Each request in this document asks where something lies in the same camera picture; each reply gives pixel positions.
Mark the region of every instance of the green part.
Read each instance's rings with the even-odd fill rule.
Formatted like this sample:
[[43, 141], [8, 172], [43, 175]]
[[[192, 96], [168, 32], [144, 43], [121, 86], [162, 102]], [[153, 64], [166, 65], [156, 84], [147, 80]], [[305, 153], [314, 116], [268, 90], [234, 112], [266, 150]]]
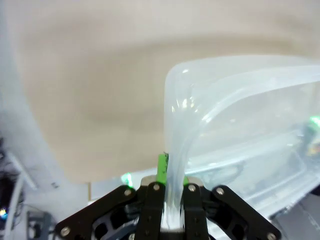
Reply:
[[183, 186], [189, 184], [189, 180], [188, 178], [185, 176], [184, 179], [183, 179]]
[[[167, 183], [168, 162], [169, 162], [169, 155], [167, 153], [159, 154], [156, 181], [164, 185], [166, 185]], [[187, 185], [188, 183], [189, 183], [188, 178], [185, 176], [183, 179], [183, 185]]]
[[312, 123], [311, 127], [318, 131], [320, 128], [320, 116], [311, 116], [310, 122]]
[[131, 172], [127, 172], [126, 174], [123, 174], [121, 176], [121, 181], [125, 184], [128, 185], [130, 188], [134, 186], [131, 178]]

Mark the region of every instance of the transparent plastic bag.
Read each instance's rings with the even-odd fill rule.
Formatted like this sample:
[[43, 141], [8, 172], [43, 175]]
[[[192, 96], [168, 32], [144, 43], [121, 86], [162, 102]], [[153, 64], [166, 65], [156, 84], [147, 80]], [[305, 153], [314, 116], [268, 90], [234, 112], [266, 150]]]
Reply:
[[[299, 161], [285, 162], [269, 169], [266, 167], [264, 174], [260, 174], [261, 179], [255, 176], [255, 168], [267, 160], [276, 165], [279, 161], [275, 157], [278, 156], [292, 158], [292, 146], [300, 144], [297, 132], [301, 131], [301, 125], [308, 121], [309, 116], [319, 114], [319, 104], [312, 103], [313, 98], [318, 99], [319, 96], [317, 88], [313, 90], [319, 75], [319, 65], [294, 56], [226, 56], [176, 65], [167, 75], [164, 101], [165, 146], [169, 153], [166, 186], [168, 226], [179, 227], [186, 173], [200, 175], [205, 182], [199, 173], [214, 171], [213, 182], [227, 184], [226, 180], [217, 180], [222, 171], [252, 168], [250, 173], [244, 171], [236, 175], [237, 180], [229, 185], [257, 206], [268, 200], [273, 187], [285, 180], [294, 182], [293, 176], [299, 173], [307, 182], [307, 173], [312, 172], [317, 184], [318, 172], [314, 167], [309, 170], [303, 164], [303, 173], [299, 169], [286, 173], [286, 169], [299, 164]], [[288, 119], [294, 112], [292, 108], [297, 105], [296, 99], [299, 100], [300, 112], [295, 112]], [[284, 168], [285, 172], [279, 182], [265, 177], [274, 174], [277, 168]], [[251, 183], [250, 175], [256, 182]], [[267, 187], [257, 187], [260, 182]], [[250, 189], [251, 185], [254, 185], [253, 191], [241, 194], [243, 186]], [[299, 199], [304, 194], [300, 192], [292, 197], [288, 193], [287, 197]]]

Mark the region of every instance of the screw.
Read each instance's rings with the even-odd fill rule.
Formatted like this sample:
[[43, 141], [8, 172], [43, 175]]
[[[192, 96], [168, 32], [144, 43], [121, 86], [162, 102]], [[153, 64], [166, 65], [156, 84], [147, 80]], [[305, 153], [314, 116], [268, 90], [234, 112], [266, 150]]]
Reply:
[[196, 190], [196, 187], [194, 185], [189, 185], [188, 186], [188, 189], [191, 191], [191, 192], [194, 192]]
[[268, 240], [277, 240], [276, 236], [271, 232], [269, 232], [266, 237]]
[[131, 190], [127, 189], [124, 191], [124, 195], [129, 196], [131, 194]]
[[160, 186], [158, 184], [153, 185], [153, 189], [155, 191], [158, 191], [160, 189]]
[[131, 233], [128, 240], [135, 240], [135, 234], [134, 233]]
[[61, 236], [62, 237], [65, 237], [65, 236], [67, 236], [69, 233], [70, 233], [70, 228], [69, 227], [64, 227], [64, 228], [62, 228], [62, 230], [61, 230]]
[[225, 191], [224, 191], [221, 187], [218, 187], [218, 188], [216, 189], [216, 192], [217, 192], [219, 195], [225, 194]]

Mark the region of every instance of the metal rod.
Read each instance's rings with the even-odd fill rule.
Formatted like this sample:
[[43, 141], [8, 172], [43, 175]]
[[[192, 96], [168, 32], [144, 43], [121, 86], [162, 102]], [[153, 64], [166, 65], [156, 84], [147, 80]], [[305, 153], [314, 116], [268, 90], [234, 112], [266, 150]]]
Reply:
[[6, 152], [6, 156], [9, 158], [10, 162], [13, 163], [13, 165], [15, 166], [15, 168], [23, 174], [24, 179], [26, 181], [26, 183], [30, 186], [30, 188], [32, 188], [33, 190], [37, 190], [38, 186], [35, 183], [35, 181], [31, 178], [30, 174], [27, 172], [27, 169], [25, 168], [25, 166], [23, 166], [23, 164], [19, 161], [19, 159], [10, 151]]
[[4, 240], [10, 240], [10, 234], [11, 234], [11, 229], [14, 222], [14, 216], [16, 213], [16, 209], [18, 206], [18, 201], [19, 201], [19, 197], [20, 197], [23, 185], [24, 185], [24, 174], [22, 173], [19, 175], [14, 185], [14, 190], [13, 190], [11, 201], [10, 201], [9, 213], [5, 222]]

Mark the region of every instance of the black bracket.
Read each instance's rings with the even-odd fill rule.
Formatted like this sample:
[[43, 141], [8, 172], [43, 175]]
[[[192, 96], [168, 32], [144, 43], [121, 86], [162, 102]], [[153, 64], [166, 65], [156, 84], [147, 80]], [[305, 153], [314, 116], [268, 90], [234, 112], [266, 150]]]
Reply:
[[184, 186], [184, 231], [162, 232], [165, 191], [154, 179], [141, 182], [137, 191], [122, 185], [58, 223], [55, 231], [66, 240], [214, 240], [208, 219], [231, 240], [281, 239], [280, 231], [230, 188], [208, 190], [200, 183]]

